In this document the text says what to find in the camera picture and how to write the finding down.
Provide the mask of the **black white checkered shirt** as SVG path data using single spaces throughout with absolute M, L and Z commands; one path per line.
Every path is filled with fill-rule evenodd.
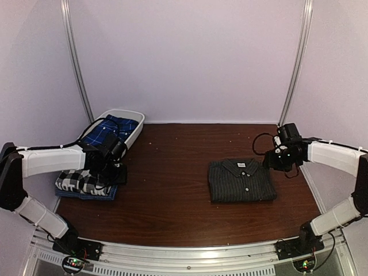
M 70 195 L 87 195 L 107 197 L 112 187 L 99 181 L 89 170 L 62 171 L 55 181 L 56 192 Z

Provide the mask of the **dark grey pinstriped shirt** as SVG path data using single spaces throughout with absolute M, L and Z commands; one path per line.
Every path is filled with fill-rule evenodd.
M 208 183 L 212 203 L 248 203 L 277 198 L 269 170 L 255 159 L 211 162 Z

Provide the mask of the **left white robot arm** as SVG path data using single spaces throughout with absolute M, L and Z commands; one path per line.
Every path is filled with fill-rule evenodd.
M 88 170 L 110 185 L 125 181 L 120 161 L 128 146 L 115 135 L 100 145 L 82 141 L 47 147 L 16 147 L 6 143 L 1 151 L 1 209 L 19 214 L 32 224 L 60 239 L 70 255 L 78 255 L 83 244 L 71 234 L 67 222 L 26 192 L 25 178 L 65 170 Z

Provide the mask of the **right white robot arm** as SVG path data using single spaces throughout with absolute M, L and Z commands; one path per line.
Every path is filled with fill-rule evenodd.
M 265 168 L 288 175 L 302 170 L 321 215 L 301 226 L 298 253 L 308 253 L 317 237 L 367 216 L 367 150 L 316 137 L 304 138 L 294 123 L 277 128 L 273 149 L 263 154 Z

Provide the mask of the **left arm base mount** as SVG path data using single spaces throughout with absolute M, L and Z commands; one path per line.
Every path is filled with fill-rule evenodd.
M 96 241 L 81 239 L 74 226 L 66 221 L 68 230 L 60 238 L 55 238 L 52 249 L 79 259 L 98 261 L 101 255 L 102 244 Z

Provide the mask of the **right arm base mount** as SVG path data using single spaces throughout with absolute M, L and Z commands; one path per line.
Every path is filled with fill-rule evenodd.
M 324 249 L 321 236 L 316 236 L 311 227 L 302 226 L 299 236 L 289 240 L 278 240 L 275 250 L 279 260 L 296 258 Z

